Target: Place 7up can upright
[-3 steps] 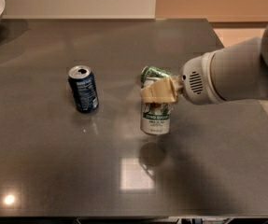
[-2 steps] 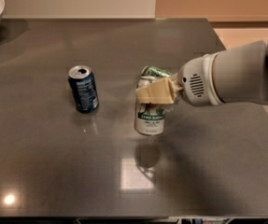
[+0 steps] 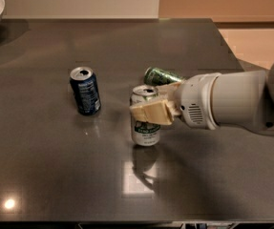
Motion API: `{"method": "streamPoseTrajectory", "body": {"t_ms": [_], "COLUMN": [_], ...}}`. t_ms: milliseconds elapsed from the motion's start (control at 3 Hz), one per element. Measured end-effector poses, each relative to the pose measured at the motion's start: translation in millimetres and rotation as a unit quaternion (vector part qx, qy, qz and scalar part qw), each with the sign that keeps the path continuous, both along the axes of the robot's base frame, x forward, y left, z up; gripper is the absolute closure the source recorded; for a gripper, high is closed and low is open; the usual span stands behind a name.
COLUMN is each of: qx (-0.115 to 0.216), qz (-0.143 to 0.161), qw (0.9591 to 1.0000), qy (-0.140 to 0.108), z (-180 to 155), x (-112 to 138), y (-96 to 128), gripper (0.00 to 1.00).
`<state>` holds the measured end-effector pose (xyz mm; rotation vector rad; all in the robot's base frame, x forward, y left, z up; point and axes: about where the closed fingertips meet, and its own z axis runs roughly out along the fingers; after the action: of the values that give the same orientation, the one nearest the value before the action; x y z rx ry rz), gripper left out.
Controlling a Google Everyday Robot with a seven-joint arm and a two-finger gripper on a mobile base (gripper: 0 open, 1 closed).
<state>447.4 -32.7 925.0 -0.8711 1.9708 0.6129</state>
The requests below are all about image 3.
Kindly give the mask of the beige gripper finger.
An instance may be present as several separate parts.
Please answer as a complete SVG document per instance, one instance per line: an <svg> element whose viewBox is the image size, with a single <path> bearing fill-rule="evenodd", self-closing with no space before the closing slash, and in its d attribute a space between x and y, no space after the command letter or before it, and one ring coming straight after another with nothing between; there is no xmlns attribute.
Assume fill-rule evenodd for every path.
<svg viewBox="0 0 274 229"><path fill-rule="evenodd" d="M166 98L168 100L173 100L175 91L178 89L180 85L181 85L180 82L159 85L157 86L158 94L163 98Z"/></svg>
<svg viewBox="0 0 274 229"><path fill-rule="evenodd" d="M158 125L171 125L180 116L180 110L168 99L151 99L130 107L130 113L136 121Z"/></svg>

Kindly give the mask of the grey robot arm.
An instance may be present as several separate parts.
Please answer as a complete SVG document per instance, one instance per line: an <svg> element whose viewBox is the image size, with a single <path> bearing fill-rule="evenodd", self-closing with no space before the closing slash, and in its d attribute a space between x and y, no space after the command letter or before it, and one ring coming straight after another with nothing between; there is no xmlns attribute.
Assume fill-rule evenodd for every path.
<svg viewBox="0 0 274 229"><path fill-rule="evenodd" d="M130 107L138 121L189 128L238 126L274 135L274 63L268 70L207 73L158 87L158 97Z"/></svg>

